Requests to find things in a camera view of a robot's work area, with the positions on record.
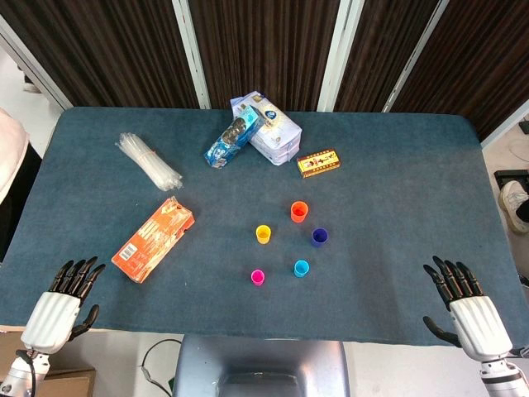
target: cup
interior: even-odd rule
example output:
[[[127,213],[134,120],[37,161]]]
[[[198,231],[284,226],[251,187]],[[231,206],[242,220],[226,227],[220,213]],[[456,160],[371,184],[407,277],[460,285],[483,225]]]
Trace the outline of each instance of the cup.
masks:
[[[307,275],[310,266],[307,261],[300,260],[294,264],[294,275],[296,277],[305,277]]]
[[[260,225],[255,229],[255,235],[257,236],[257,241],[261,244],[267,244],[270,241],[270,236],[272,231],[266,225]]]
[[[312,244],[314,246],[322,246],[329,238],[329,233],[324,228],[318,228],[312,232]]]
[[[251,282],[258,287],[265,282],[265,273],[260,269],[251,272]]]
[[[296,223],[301,223],[305,220],[308,214],[308,205],[303,201],[296,201],[290,207],[290,217]]]

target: cardboard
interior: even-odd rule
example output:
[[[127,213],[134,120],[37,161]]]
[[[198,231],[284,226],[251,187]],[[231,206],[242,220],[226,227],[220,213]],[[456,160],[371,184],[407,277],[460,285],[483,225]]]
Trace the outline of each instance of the cardboard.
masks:
[[[0,381],[6,378],[17,349],[25,349],[22,332],[0,333]],[[96,371],[93,368],[51,370],[38,389],[39,397],[92,397]]]

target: floor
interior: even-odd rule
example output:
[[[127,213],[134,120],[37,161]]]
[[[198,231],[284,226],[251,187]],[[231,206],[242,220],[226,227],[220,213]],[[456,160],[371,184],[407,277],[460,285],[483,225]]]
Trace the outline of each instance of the floor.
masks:
[[[43,95],[22,91],[22,73],[0,49],[0,107],[20,120],[40,155],[53,133],[60,110]],[[484,151],[489,173],[497,169],[528,168],[508,151],[508,142],[521,136],[514,128]],[[498,193],[495,181],[491,184]],[[508,232],[518,269],[529,275],[529,237]],[[54,368],[97,368],[94,397],[133,397],[165,394],[149,384],[139,367],[145,351],[167,335],[147,332],[93,331],[68,343],[52,356]],[[469,396],[486,395],[479,379],[479,364],[455,347],[410,347],[373,343],[346,343],[351,395],[364,396]],[[150,354],[147,367],[163,385],[174,375],[179,345],[165,343]],[[529,374],[529,360],[515,360]]]
[[[485,164],[487,165],[488,175],[490,177],[490,184],[492,185],[495,197],[499,195],[499,187],[493,175],[495,171],[529,169],[529,162],[516,157],[509,150],[509,146],[512,147],[513,144],[520,141],[529,141],[529,136],[524,135],[522,129],[516,125],[483,151]],[[529,159],[529,151],[524,158]],[[509,244],[511,245],[512,257],[517,264],[518,273],[529,277],[529,234],[519,235],[511,232],[503,216],[502,223],[507,233]]]

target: robotic hand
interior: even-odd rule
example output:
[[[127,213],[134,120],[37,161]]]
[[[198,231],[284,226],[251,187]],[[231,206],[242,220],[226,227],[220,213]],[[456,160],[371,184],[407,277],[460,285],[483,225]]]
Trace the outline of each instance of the robotic hand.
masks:
[[[92,327],[99,314],[96,304],[82,324],[74,323],[93,283],[105,269],[105,265],[99,265],[89,273],[97,259],[95,256],[75,265],[69,261],[41,295],[21,336],[28,350],[17,350],[18,358],[0,385],[0,397],[34,397],[50,369],[48,356]]]
[[[522,370],[505,358],[512,349],[511,339],[492,300],[485,296],[472,271],[457,262],[433,261],[441,274],[429,265],[430,275],[454,321],[457,334],[445,332],[429,317],[422,320],[439,339],[462,347],[467,356],[481,361],[481,380],[491,397],[529,397],[529,385]]]

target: black cable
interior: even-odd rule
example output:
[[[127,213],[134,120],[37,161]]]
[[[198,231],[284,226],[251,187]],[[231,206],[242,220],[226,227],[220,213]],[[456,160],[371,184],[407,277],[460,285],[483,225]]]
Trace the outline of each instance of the black cable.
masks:
[[[169,397],[171,397],[170,392],[168,392],[167,389],[165,389],[158,381],[152,379],[150,377],[149,370],[147,370],[147,368],[145,368],[145,361],[147,360],[147,356],[149,355],[150,351],[152,349],[154,349],[155,347],[157,347],[158,345],[160,345],[161,343],[163,343],[163,342],[177,342],[178,344],[182,345],[182,342],[179,341],[178,339],[168,338],[168,339],[162,339],[161,341],[158,341],[157,343],[155,343],[154,345],[149,347],[149,350],[147,350],[147,352],[145,352],[145,355],[143,356],[143,360],[141,361],[140,368],[141,368],[141,372],[143,372],[143,376],[145,377],[145,380],[147,380],[152,385],[158,387],[159,389],[163,390]]]
[[[35,367],[33,366],[33,359],[27,354],[25,350],[17,350],[17,356],[19,356],[24,362],[30,367],[31,371],[31,397],[35,397],[35,388],[36,388],[36,377],[35,377]]]

